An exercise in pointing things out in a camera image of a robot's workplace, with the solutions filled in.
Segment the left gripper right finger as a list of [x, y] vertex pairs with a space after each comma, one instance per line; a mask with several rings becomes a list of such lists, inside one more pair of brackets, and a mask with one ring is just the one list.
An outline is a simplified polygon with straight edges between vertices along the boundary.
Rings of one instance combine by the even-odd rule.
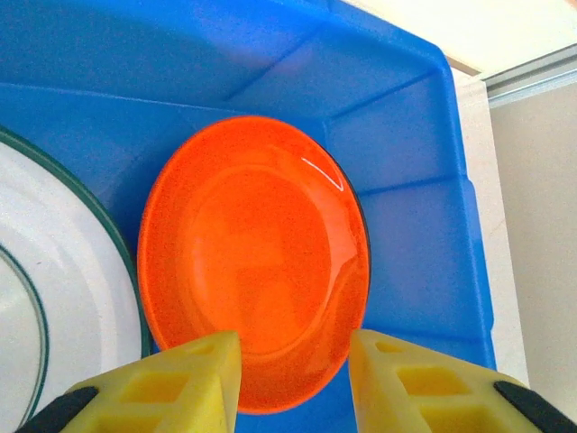
[[577, 433], [522, 382], [379, 332], [353, 332], [349, 372], [358, 433]]

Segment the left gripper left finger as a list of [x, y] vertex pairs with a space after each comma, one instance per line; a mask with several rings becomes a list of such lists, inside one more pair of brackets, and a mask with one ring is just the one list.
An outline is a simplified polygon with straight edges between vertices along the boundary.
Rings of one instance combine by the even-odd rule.
[[221, 331], [73, 385], [14, 433], [234, 433], [240, 337]]

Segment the white plate green clover motif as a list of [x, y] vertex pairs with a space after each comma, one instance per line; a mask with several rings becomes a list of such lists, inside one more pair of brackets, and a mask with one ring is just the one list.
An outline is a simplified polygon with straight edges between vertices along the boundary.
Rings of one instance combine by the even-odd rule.
[[61, 164], [0, 126], [0, 433], [150, 352], [116, 224]]

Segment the orange plate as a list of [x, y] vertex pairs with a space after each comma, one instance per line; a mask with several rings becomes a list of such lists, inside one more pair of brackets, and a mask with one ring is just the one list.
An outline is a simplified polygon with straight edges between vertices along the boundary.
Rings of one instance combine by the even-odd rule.
[[157, 346], [235, 331], [239, 409], [264, 415], [310, 400], [343, 366], [371, 253], [335, 159], [291, 124], [240, 115], [193, 134], [161, 169], [137, 268]]

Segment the blue plastic bin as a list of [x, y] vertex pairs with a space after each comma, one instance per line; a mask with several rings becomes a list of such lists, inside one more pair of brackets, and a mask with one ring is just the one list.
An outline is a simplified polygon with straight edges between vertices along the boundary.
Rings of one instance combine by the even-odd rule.
[[292, 124], [357, 189], [363, 325], [493, 367], [475, 192], [442, 52], [343, 0], [0, 0], [0, 125], [136, 245], [161, 168], [234, 115]]

